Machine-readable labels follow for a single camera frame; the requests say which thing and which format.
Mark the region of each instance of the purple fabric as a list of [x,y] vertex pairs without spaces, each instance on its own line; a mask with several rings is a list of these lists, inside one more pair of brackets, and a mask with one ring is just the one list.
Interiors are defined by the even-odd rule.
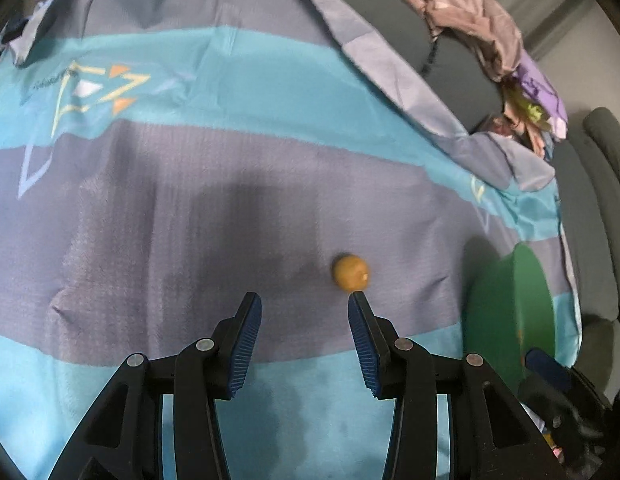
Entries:
[[550,117],[558,117],[568,122],[563,101],[525,50],[521,54],[519,66],[512,75],[518,79],[525,97],[545,108]]

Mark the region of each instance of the orange ball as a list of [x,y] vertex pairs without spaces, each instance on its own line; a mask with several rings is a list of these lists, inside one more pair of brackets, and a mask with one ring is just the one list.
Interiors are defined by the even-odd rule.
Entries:
[[336,260],[332,266],[332,279],[348,294],[365,290],[370,279],[370,269],[363,258],[347,254]]

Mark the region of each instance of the black object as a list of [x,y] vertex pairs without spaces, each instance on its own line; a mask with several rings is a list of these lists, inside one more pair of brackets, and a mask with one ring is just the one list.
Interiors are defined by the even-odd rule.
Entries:
[[620,480],[620,397],[614,402],[612,413],[606,418],[607,446],[603,453],[603,465],[592,480]]
[[592,478],[608,447],[611,404],[576,368],[562,367],[541,349],[527,353],[525,366],[532,373],[519,385],[518,398],[545,422],[571,478]]
[[433,356],[376,317],[363,292],[349,298],[365,384],[396,399],[383,480],[434,480],[437,395],[449,398],[451,480],[565,479],[559,462],[507,386],[479,355]]
[[[170,394],[179,480],[230,480],[215,399],[231,400],[243,386],[260,325],[261,298],[249,292],[212,338],[153,361],[130,355],[79,423],[50,480],[163,480],[162,397]],[[0,480],[23,480],[1,444]]]
[[17,38],[20,38],[23,34],[23,29],[26,28],[29,21],[30,20],[27,18],[20,18],[18,20],[14,20],[14,23],[8,22],[8,25],[5,27],[4,34],[1,37],[1,43],[8,44]]

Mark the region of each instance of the yellow marking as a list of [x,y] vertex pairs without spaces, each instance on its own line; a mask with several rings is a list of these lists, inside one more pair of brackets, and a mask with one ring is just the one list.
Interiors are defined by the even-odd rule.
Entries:
[[83,114],[87,112],[89,109],[90,109],[90,105],[85,105],[85,106],[66,105],[63,108],[61,108],[61,111],[59,112],[59,117],[61,117],[64,114],[67,114],[68,112],[81,112]]
[[483,198],[483,193],[485,193],[485,184],[479,184],[478,179],[472,175],[472,179],[470,180],[470,187],[472,188],[472,194],[478,203],[480,203],[480,199]]
[[66,72],[61,79],[61,88],[59,88],[59,95],[56,97],[55,119],[52,121],[52,133],[50,134],[51,139],[55,136],[56,127],[59,125],[59,118],[61,118],[61,115],[59,113],[59,108],[61,107],[61,96],[63,95],[66,86],[68,86],[69,80],[70,74]]
[[136,97],[120,97],[119,99],[114,99],[112,103],[112,116],[114,117],[119,112],[122,112],[135,101]]
[[123,74],[121,77],[131,82],[127,85],[120,86],[109,94],[104,95],[101,99],[97,101],[98,103],[113,101],[114,99],[121,97],[124,93],[129,92],[133,88],[136,88],[143,83],[148,82],[148,80],[150,79],[150,76],[148,74]]
[[76,61],[72,61],[69,70],[78,70],[79,72],[85,72],[87,74],[94,75],[106,75],[106,69],[104,68],[98,68],[95,66],[82,66]]
[[112,79],[113,77],[124,74],[125,72],[130,72],[130,69],[124,65],[112,65],[110,67],[108,77]]

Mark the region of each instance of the screw head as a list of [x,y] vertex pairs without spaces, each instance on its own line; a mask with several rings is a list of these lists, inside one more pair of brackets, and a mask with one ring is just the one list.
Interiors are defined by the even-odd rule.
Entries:
[[144,357],[142,354],[132,354],[130,355],[130,357],[128,357],[126,363],[128,363],[128,366],[135,367],[143,363],[143,361]]
[[406,337],[399,337],[394,342],[394,346],[397,348],[397,350],[411,350],[414,346],[414,343]]
[[207,352],[215,347],[215,342],[212,339],[199,339],[197,341],[197,350]]
[[481,357],[478,354],[468,354],[465,360],[468,362],[470,366],[475,366],[475,367],[483,366],[483,363],[484,363],[483,357]]

